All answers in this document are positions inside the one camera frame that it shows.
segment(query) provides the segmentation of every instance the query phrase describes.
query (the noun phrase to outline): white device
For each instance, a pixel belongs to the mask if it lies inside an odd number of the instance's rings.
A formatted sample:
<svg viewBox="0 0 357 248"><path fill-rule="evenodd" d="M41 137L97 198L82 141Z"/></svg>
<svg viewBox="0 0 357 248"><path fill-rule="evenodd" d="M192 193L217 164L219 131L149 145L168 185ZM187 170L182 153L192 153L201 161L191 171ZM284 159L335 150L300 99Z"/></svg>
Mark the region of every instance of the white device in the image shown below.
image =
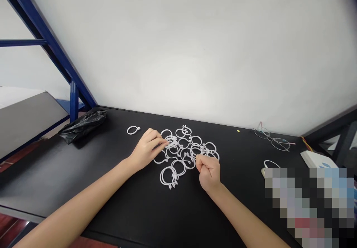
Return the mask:
<svg viewBox="0 0 357 248"><path fill-rule="evenodd" d="M333 160L321 154L304 151L300 155L309 168L338 168Z"/></svg>

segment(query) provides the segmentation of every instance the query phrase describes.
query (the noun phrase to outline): finger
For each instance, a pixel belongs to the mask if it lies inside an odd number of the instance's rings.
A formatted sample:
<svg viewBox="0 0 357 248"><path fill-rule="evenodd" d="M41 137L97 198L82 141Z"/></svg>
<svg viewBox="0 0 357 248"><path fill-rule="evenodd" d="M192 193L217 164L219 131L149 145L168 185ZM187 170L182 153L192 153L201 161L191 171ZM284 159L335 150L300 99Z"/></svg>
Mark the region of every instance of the finger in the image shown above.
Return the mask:
<svg viewBox="0 0 357 248"><path fill-rule="evenodd" d="M146 137L152 131L154 131L154 129L152 128L147 129L146 132L142 135L142 138Z"/></svg>
<svg viewBox="0 0 357 248"><path fill-rule="evenodd" d="M163 138L155 138L154 140L152 140L152 141L150 141L148 143L148 147L150 149L154 149L154 147L156 147L160 143L167 143L168 144L168 141L166 139L163 139Z"/></svg>
<svg viewBox="0 0 357 248"><path fill-rule="evenodd" d="M162 151L165 146L168 145L168 142L166 143L162 143L160 146L158 146L156 149L154 149L152 152L151 152L151 157L154 159L159 153L160 151Z"/></svg>
<svg viewBox="0 0 357 248"><path fill-rule="evenodd" d="M158 131L153 130L144 138L144 140L146 142L150 142L151 140L153 140L155 138L162 138L162 137L161 137L161 134L159 134Z"/></svg>
<svg viewBox="0 0 357 248"><path fill-rule="evenodd" d="M205 165L202 165L200 175L206 175L206 176L212 177L211 172L209 171L209 169Z"/></svg>
<svg viewBox="0 0 357 248"><path fill-rule="evenodd" d="M199 155L196 155L196 168L201 173L202 161Z"/></svg>
<svg viewBox="0 0 357 248"><path fill-rule="evenodd" d="M199 172L201 172L201 166L205 165L208 169L214 169L218 160L214 157L208 157L201 154L196 155L196 165Z"/></svg>

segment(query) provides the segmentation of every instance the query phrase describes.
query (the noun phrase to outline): pile of rings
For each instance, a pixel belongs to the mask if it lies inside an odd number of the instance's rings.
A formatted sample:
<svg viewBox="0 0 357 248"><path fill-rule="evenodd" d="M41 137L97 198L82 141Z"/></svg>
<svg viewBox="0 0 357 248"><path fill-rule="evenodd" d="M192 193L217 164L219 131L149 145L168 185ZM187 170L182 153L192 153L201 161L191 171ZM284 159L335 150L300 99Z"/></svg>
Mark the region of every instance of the pile of rings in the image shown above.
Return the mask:
<svg viewBox="0 0 357 248"><path fill-rule="evenodd" d="M162 164L163 162L173 160L171 166L165 167L160 173L160 182L168 186L169 189L174 188L178 184L179 177L184 175L187 169L191 170L196 167L196 155L202 154L215 157L219 160L216 146L212 142L202 143L202 139L199 136L192 136L192 130L186 125L177 129L175 135L169 129L165 129L161 132L161 136L169 142L165 149L161 151L165 154L165 159L160 162L154 159L154 162ZM177 173L174 168L177 162L183 164L183 171L181 173ZM164 172L168 169L172 172L170 182L164 180Z"/></svg>

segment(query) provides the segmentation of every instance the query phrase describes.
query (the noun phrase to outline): person's left hand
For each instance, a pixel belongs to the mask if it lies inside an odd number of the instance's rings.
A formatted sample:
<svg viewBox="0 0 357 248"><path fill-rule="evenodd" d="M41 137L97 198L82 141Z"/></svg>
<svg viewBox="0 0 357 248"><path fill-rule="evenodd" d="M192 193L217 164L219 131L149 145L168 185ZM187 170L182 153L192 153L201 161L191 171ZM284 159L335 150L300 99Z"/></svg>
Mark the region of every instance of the person's left hand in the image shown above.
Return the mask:
<svg viewBox="0 0 357 248"><path fill-rule="evenodd" d="M135 167L136 171L147 166L168 145L158 131L149 128L141 137L128 161Z"/></svg>

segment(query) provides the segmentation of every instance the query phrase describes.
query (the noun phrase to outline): black table surface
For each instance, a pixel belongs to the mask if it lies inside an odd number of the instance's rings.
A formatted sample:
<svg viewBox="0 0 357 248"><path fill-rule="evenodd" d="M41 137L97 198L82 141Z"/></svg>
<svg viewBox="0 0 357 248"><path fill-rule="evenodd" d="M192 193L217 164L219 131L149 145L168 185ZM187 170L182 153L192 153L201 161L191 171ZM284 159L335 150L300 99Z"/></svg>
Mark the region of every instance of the black table surface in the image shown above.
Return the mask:
<svg viewBox="0 0 357 248"><path fill-rule="evenodd" d="M306 147L300 138L274 134L296 143L286 152L250 129L103 107L93 110L97 109L107 109L107 119L90 135L70 145L56 135L0 174L1 213L38 223L128 157L148 128L174 133L187 125L192 135L216 145L221 182L231 193L291 247L300 247L288 233L286 219L265 198L261 174L264 160L281 167L306 167L300 156ZM141 130L128 135L132 125ZM171 190L160 183L161 170L170 164L152 162L133 175L83 236L124 247L244 246L201 188L196 169L187 170Z"/></svg>

